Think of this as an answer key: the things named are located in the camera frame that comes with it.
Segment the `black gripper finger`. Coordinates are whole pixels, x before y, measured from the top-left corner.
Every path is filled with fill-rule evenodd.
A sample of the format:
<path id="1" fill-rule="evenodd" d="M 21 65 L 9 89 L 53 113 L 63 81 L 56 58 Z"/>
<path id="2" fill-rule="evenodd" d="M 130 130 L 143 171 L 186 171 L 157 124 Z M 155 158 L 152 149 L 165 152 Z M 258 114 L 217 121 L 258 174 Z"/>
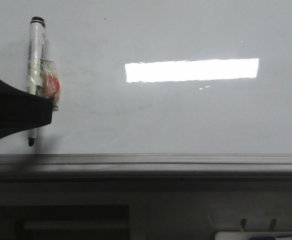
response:
<path id="1" fill-rule="evenodd" d="M 26 93 L 0 79 L 0 139 L 52 122 L 53 101 Z"/>

